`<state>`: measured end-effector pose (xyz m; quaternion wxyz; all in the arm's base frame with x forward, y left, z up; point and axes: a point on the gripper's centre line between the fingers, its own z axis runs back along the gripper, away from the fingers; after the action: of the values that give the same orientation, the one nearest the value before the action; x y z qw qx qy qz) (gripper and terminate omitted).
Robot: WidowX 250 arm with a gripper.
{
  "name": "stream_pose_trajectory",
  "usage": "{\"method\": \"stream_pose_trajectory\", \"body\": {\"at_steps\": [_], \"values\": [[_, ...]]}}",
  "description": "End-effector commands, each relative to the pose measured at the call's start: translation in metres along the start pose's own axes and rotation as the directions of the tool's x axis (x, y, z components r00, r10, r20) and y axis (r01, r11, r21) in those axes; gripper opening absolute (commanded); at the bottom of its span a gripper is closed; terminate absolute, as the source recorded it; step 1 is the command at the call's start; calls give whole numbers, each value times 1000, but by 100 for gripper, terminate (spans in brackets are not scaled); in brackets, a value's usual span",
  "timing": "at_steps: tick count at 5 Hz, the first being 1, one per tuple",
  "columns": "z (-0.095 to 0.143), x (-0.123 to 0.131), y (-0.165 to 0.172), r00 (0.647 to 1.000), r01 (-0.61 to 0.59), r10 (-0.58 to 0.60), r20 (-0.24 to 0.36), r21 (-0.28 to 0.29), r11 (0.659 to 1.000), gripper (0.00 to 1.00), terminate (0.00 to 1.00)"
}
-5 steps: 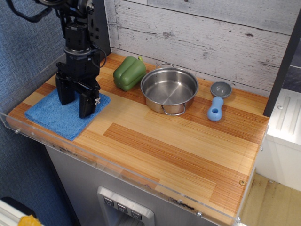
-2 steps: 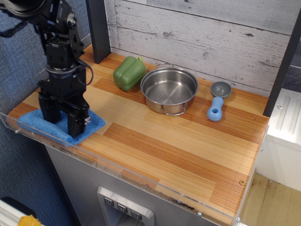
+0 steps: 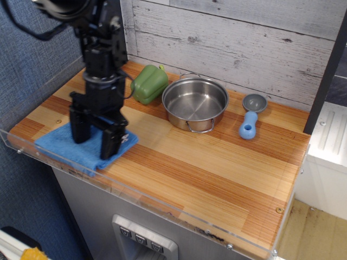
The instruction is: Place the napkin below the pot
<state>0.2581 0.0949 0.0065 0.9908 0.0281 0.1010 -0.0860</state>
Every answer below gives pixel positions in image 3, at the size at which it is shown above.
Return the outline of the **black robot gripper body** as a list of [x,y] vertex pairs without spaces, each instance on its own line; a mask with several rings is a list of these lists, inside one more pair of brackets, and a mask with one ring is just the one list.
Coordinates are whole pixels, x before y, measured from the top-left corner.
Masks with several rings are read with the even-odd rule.
[[91,126],[104,131],[125,128],[128,124],[120,112],[125,100],[125,81],[87,81],[84,94],[71,92],[70,97],[70,107],[88,114]]

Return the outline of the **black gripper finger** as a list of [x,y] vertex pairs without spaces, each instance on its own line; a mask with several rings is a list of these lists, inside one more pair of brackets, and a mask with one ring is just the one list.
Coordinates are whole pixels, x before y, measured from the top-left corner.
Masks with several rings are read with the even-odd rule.
[[69,109],[70,128],[75,143],[81,144],[91,138],[91,122],[89,115],[74,107]]
[[126,138],[125,128],[104,130],[102,133],[101,159],[109,159],[111,156],[117,154]]

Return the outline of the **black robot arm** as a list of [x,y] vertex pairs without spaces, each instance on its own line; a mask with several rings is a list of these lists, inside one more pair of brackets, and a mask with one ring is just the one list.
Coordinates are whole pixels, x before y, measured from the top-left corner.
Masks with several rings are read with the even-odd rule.
[[127,63],[119,1],[35,1],[50,17],[73,27],[80,41],[85,93],[72,92],[70,125],[77,144],[91,137],[91,127],[102,131],[101,155],[118,153],[127,120],[120,110],[125,100]]

